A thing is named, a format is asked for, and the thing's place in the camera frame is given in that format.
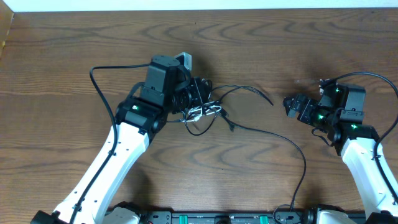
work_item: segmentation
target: wood grain surface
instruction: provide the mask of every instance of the wood grain surface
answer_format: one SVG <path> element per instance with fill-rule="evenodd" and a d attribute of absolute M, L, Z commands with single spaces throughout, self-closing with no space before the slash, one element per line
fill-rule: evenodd
<path fill-rule="evenodd" d="M 18 13 L 0 60 L 0 223 L 27 223 L 51 212 L 76 186 L 101 149 L 111 122 L 93 88 L 95 65 L 147 63 L 155 54 L 193 56 L 193 75 L 252 85 L 275 106 L 244 90 L 226 98 L 230 118 L 298 144 L 307 175 L 295 206 L 313 203 L 363 210 L 348 168 L 335 150 L 289 119 L 284 97 L 319 97 L 319 78 L 368 70 L 398 84 L 398 9 Z M 115 108 L 146 69 L 98 71 Z M 371 77 L 365 124 L 382 134 L 398 102 Z M 198 129 L 209 121 L 197 124 Z M 398 132 L 383 142 L 398 177 Z M 264 211 L 290 203 L 303 161 L 289 143 L 221 119 L 204 135 L 168 124 L 123 181 L 112 205 Z"/>

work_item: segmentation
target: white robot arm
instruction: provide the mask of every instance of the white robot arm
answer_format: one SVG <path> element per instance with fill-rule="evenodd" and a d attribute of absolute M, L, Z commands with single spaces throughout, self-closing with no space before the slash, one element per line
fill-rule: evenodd
<path fill-rule="evenodd" d="M 373 158 L 375 140 L 368 138 L 347 139 L 341 151 L 341 158 L 354 177 L 356 187 L 365 207 L 366 219 L 372 213 L 388 211 L 398 217 L 398 204 L 394 203 L 386 183 L 380 175 Z M 398 183 L 387 165 L 381 144 L 377 147 L 379 161 L 390 184 L 398 192 Z M 336 210 L 321 210 L 317 214 L 319 224 L 355 224 L 347 214 Z"/>
<path fill-rule="evenodd" d="M 81 204 L 81 210 L 76 215 L 75 223 L 94 224 L 103 222 L 105 212 L 127 172 L 149 146 L 148 135 L 146 133 L 140 134 L 139 128 L 133 125 L 121 123 L 118 125 L 118 133 L 118 146 L 113 157 L 105 165 L 90 191 L 86 194 L 85 200 Z M 110 152 L 113 141 L 113 127 L 111 127 L 104 146 L 86 174 L 69 196 L 55 208 L 54 213 L 59 213 L 59 219 L 69 222 L 76 202 Z"/>

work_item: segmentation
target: black cable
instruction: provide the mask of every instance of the black cable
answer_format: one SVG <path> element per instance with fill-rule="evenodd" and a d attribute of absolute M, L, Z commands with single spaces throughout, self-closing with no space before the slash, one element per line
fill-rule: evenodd
<path fill-rule="evenodd" d="M 196 80 L 196 79 L 193 79 L 193 81 L 195 82 L 195 85 L 196 85 L 196 87 L 197 87 L 197 91 L 198 91 L 198 94 L 199 94 L 200 105 L 201 105 L 201 113 L 202 113 L 203 115 L 206 116 L 206 112 L 203 112 L 203 100 L 201 99 L 201 95 L 200 95 L 200 91 L 199 91 L 199 87 L 198 87 L 197 80 Z"/>
<path fill-rule="evenodd" d="M 181 111 L 181 113 L 183 114 L 183 122 L 184 122 L 184 124 L 185 124 L 186 129 L 187 129 L 188 132 L 189 132 L 191 135 L 193 135 L 193 136 L 201 136 L 202 134 L 205 134 L 205 133 L 210 129 L 211 125 L 213 125 L 214 121 L 215 121 L 216 118 L 217 118 L 217 114 L 215 114 L 214 117 L 213 117 L 213 120 L 211 121 L 211 123 L 209 124 L 209 126 L 208 126 L 203 132 L 201 132 L 201 133 L 199 133 L 199 134 L 195 134 L 195 133 L 191 132 L 191 130 L 190 130 L 189 127 L 188 127 L 188 124 L 187 124 L 187 116 L 186 116 L 185 112 L 184 112 L 184 111 Z"/>
<path fill-rule="evenodd" d="M 202 83 L 207 84 L 208 89 L 210 90 L 210 94 L 209 94 L 208 99 L 210 99 L 210 97 L 211 97 L 211 90 L 213 89 L 213 82 L 212 82 L 211 80 L 203 79 L 203 80 L 202 80 Z"/>
<path fill-rule="evenodd" d="M 322 139 L 323 142 L 326 143 L 326 145 L 328 145 L 329 147 L 335 146 L 333 142 L 329 144 L 328 141 L 325 139 L 325 137 L 315 134 L 315 131 L 318 131 L 318 130 L 321 131 L 321 132 L 323 132 L 322 129 L 314 128 L 314 129 L 312 129 L 311 134 L 314 135 L 314 136 L 316 136 L 316 137 L 319 137 L 320 139 Z"/>
<path fill-rule="evenodd" d="M 93 83 L 97 93 L 99 94 L 99 96 L 101 97 L 106 110 L 109 113 L 109 117 L 111 118 L 112 121 L 112 127 L 113 127 L 113 145 L 112 145 L 112 149 L 110 150 L 108 156 L 106 157 L 105 161 L 102 163 L 101 167 L 99 167 L 99 169 L 97 170 L 97 172 L 95 173 L 95 175 L 93 176 L 93 178 L 90 180 L 90 182 L 88 183 L 86 189 L 83 191 L 83 193 L 81 194 L 79 201 L 77 201 L 77 203 L 75 204 L 75 207 L 73 209 L 73 213 L 72 216 L 70 217 L 70 221 L 69 224 L 73 224 L 73 222 L 75 221 L 76 215 L 78 213 L 78 211 L 81 209 L 81 203 L 84 201 L 85 196 L 87 194 L 87 192 L 89 191 L 89 189 L 91 188 L 91 186 L 94 184 L 95 180 L 97 179 L 97 177 L 100 175 L 101 171 L 104 169 L 105 165 L 108 163 L 108 161 L 110 160 L 110 158 L 112 157 L 112 155 L 114 154 L 114 151 L 116 149 L 116 146 L 118 145 L 118 129 L 116 127 L 116 120 L 114 118 L 112 109 L 108 103 L 108 101 L 106 100 L 105 96 L 102 94 L 100 88 L 98 87 L 97 83 L 95 82 L 94 79 L 94 75 L 93 75 L 93 71 L 96 69 L 114 69 L 114 68 L 140 68 L 140 67 L 146 67 L 149 66 L 149 64 L 143 64 L 143 65 L 126 65 L 126 66 L 99 66 L 99 67 L 93 67 L 90 70 L 90 79 L 91 82 Z"/>
<path fill-rule="evenodd" d="M 261 97 L 263 97 L 263 98 L 265 98 L 272 106 L 274 105 L 274 104 L 271 102 L 271 100 L 270 100 L 265 94 L 263 94 L 263 92 L 261 92 L 260 90 L 254 88 L 254 87 L 252 87 L 252 86 L 222 85 L 222 86 L 218 86 L 218 87 L 212 89 L 211 91 L 217 90 L 217 89 L 219 89 L 219 88 L 226 88 L 226 87 L 235 87 L 235 88 L 232 89 L 232 90 L 230 90 L 230 91 L 228 91 L 228 92 L 226 92 L 223 96 L 221 96 L 221 98 L 218 100 L 218 101 L 220 101 L 220 102 L 221 102 L 221 100 L 222 100 L 226 95 L 228 95 L 229 93 L 231 93 L 231 92 L 233 92 L 233 91 L 236 91 L 236 90 L 238 90 L 238 89 L 244 89 L 244 90 L 249 90 L 249 91 L 251 91 L 251 92 L 253 92 L 253 93 L 255 93 L 255 94 L 257 94 L 257 95 L 259 95 L 259 96 L 261 96 Z"/>
<path fill-rule="evenodd" d="M 276 223 L 278 223 L 278 224 L 281 224 L 281 222 L 278 221 L 278 220 L 275 218 L 276 211 L 278 211 L 278 209 L 280 209 L 280 208 L 282 208 L 282 207 L 289 207 L 289 206 L 290 206 L 290 205 L 288 205 L 288 204 L 283 204 L 283 205 L 279 205 L 277 208 L 275 208 L 274 212 L 272 212 L 272 219 L 274 220 L 274 222 L 276 222 Z"/>
<path fill-rule="evenodd" d="M 336 117 L 337 117 L 337 114 L 340 112 L 340 111 L 342 111 L 342 110 L 344 110 L 344 108 L 337 108 L 336 109 L 336 111 L 335 111 L 335 113 L 334 113 L 334 115 L 333 115 L 333 117 L 332 117 L 332 119 L 331 119 L 331 125 L 333 126 L 333 125 L 335 125 L 337 122 L 335 122 L 335 120 L 336 120 Z"/>
<path fill-rule="evenodd" d="M 352 75 L 370 75 L 370 76 L 373 76 L 373 77 L 381 78 L 382 80 L 384 80 L 388 84 L 390 84 L 390 86 L 392 87 L 392 89 L 394 89 L 394 91 L 395 91 L 395 93 L 397 95 L 397 98 L 398 98 L 397 87 L 390 80 L 388 80 L 386 77 L 384 77 L 382 75 L 379 75 L 379 74 L 376 74 L 376 73 L 371 73 L 371 72 L 353 72 L 353 73 L 348 73 L 348 74 L 339 76 L 337 78 L 333 78 L 331 80 L 325 80 L 324 83 L 322 83 L 322 86 L 329 85 L 330 83 L 336 82 L 337 80 L 339 80 L 341 78 L 350 77 Z M 379 169 L 379 172 L 380 172 L 383 180 L 385 181 L 388 189 L 390 190 L 390 192 L 392 194 L 392 197 L 395 200 L 395 202 L 393 204 L 398 203 L 398 195 L 395 192 L 394 188 L 392 187 L 391 183 L 388 181 L 388 178 L 387 178 L 386 174 L 384 173 L 383 168 L 381 167 L 380 160 L 379 160 L 379 155 L 377 154 L 377 147 L 379 146 L 380 142 L 394 129 L 394 127 L 397 125 L 397 123 L 398 123 L 398 115 L 397 115 L 396 120 L 391 125 L 391 127 L 376 141 L 376 143 L 374 145 L 374 148 L 373 148 L 373 157 L 374 157 L 374 160 L 376 161 L 377 168 Z"/>
<path fill-rule="evenodd" d="M 181 122 L 184 122 L 184 120 L 183 119 L 176 119 L 176 120 L 173 120 L 173 121 L 167 121 L 168 123 L 181 123 Z"/>
<path fill-rule="evenodd" d="M 295 189 L 295 191 L 294 191 L 294 194 L 293 194 L 293 197 L 292 197 L 292 202 L 290 203 L 290 211 L 292 211 L 293 208 L 294 208 L 294 201 L 295 201 L 297 192 L 299 191 L 299 188 L 300 188 L 300 186 L 301 186 L 301 183 L 303 182 L 303 179 L 304 179 L 304 177 L 305 177 L 305 172 L 306 172 L 306 170 L 307 170 L 307 162 L 306 162 L 306 160 L 305 160 L 304 153 L 301 151 L 301 149 L 300 149 L 293 141 L 291 141 L 291 140 L 288 139 L 287 137 L 281 136 L 281 135 L 279 135 L 279 134 L 276 134 L 276 133 L 273 133 L 273 132 L 270 132 L 270 131 L 263 131 L 263 130 L 260 130 L 260 129 L 247 128 L 247 127 L 245 127 L 245 126 L 242 126 L 242 125 L 240 125 L 240 124 L 237 124 L 237 123 L 231 121 L 231 120 L 228 119 L 226 116 L 224 116 L 223 114 L 221 114 L 221 113 L 215 111 L 215 110 L 212 109 L 212 108 L 209 108 L 209 110 L 214 111 L 218 116 L 222 117 L 222 118 L 229 124 L 230 127 L 233 126 L 233 127 L 241 128 L 241 129 L 243 129 L 243 130 L 257 131 L 257 132 L 260 132 L 260 133 L 270 134 L 270 135 L 273 135 L 273 136 L 277 136 L 277 137 L 279 137 L 279 138 L 282 138 L 282 139 L 288 141 L 288 142 L 291 143 L 294 147 L 296 147 L 296 149 L 298 150 L 298 152 L 299 152 L 299 153 L 301 154 L 301 156 L 303 157 L 303 161 L 304 161 L 304 171 L 303 171 L 303 175 L 301 176 L 301 179 L 300 179 L 300 181 L 298 182 L 297 187 L 296 187 L 296 189 Z"/>

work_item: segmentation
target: green connector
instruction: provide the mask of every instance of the green connector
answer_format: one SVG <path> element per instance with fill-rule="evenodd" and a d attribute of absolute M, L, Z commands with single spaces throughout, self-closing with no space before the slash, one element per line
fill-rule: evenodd
<path fill-rule="evenodd" d="M 188 216 L 180 215 L 180 224 L 188 224 Z"/>
<path fill-rule="evenodd" d="M 260 224 L 268 224 L 268 217 L 260 216 Z"/>

